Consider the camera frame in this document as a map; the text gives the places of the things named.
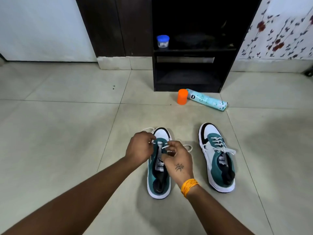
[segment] hand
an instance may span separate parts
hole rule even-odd
[[[150,142],[155,139],[156,137],[153,134],[145,131],[135,133],[127,146],[125,158],[131,160],[136,167],[139,167],[153,153],[153,143]]]
[[[168,141],[167,150],[174,151],[176,154],[171,157],[167,154],[162,154],[162,161],[164,162],[170,177],[174,179],[179,188],[184,182],[194,177],[193,160],[190,153],[179,141]]]

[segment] white shoelace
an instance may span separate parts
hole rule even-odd
[[[155,130],[155,128],[145,128],[145,129],[143,129],[143,131],[145,131],[145,130],[147,130],[147,129],[152,129],[152,132],[154,132],[154,130]],[[189,153],[193,150],[193,147],[190,145],[190,144],[184,144],[183,145],[184,147],[190,147],[190,149],[189,150],[187,150]]]
[[[211,146],[210,142],[207,142],[206,144],[203,145],[204,146],[204,150],[208,150],[208,149],[206,149],[206,147],[210,146],[210,147],[213,148],[213,150],[217,150],[218,153],[224,152],[224,153],[230,153],[232,155],[236,154],[235,150],[229,149],[229,148],[225,147],[223,141],[221,140],[222,139],[221,137],[211,137],[211,139],[215,139],[212,142],[216,142],[214,145],[217,145],[219,147],[213,147],[213,146]]]

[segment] tattoo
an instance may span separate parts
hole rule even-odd
[[[182,169],[184,168],[184,165],[183,164],[180,164],[179,165],[179,163],[176,165],[176,167],[175,167],[175,169],[176,169],[176,171],[182,171]]]

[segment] deodorant can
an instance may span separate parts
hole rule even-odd
[[[186,89],[188,91],[188,99],[191,99],[195,102],[199,102],[205,106],[212,107],[214,109],[224,111],[227,106],[227,102],[221,101],[212,97],[209,97],[207,95],[204,95],[200,92]]]

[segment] blue lid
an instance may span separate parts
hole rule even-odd
[[[156,38],[159,42],[167,42],[170,40],[168,35],[158,35]]]

